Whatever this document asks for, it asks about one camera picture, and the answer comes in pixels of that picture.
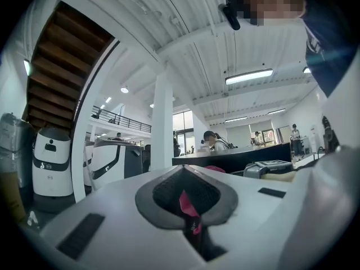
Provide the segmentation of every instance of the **wooden staircase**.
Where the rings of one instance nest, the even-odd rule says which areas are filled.
[[[58,128],[70,135],[81,91],[112,40],[89,18],[59,3],[31,61],[25,119],[37,131]]]

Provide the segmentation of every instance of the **white pillar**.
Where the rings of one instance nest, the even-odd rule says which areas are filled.
[[[201,147],[201,140],[204,139],[204,133],[209,130],[209,128],[204,125],[197,117],[192,113],[193,120],[193,133],[195,136],[195,150],[199,150]]]
[[[151,127],[151,170],[173,165],[173,87],[165,71],[156,79]]]
[[[92,125],[91,135],[90,135],[90,141],[91,142],[95,142],[95,132],[96,132],[96,126]]]

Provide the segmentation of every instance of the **pink object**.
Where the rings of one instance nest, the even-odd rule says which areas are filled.
[[[187,196],[185,190],[182,191],[182,194],[179,198],[179,202],[180,202],[180,208],[181,211],[183,211],[185,214],[191,216],[191,217],[200,217],[196,211],[196,209],[194,208],[194,206],[192,206],[189,197]],[[199,226],[197,228],[194,229],[194,231],[192,232],[194,235],[197,235],[201,232],[201,223],[199,224]]]
[[[216,166],[206,166],[205,169],[214,170],[214,171],[221,172],[221,173],[226,173],[225,170],[223,170],[219,167],[216,167]]]

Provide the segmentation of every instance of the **black desk partition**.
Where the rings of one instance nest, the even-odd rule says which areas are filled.
[[[253,162],[282,160],[291,162],[290,143],[265,148],[246,147],[218,152],[195,153],[173,158],[175,165],[196,165],[200,167],[216,166],[226,173],[242,171]]]

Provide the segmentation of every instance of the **railing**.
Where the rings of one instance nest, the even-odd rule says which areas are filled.
[[[117,115],[115,113],[106,111],[104,109],[100,109],[99,107],[96,106],[92,107],[91,117],[94,119],[108,122],[110,124],[115,124],[129,129],[135,129],[135,130],[151,133],[150,125],[123,117],[121,115]]]

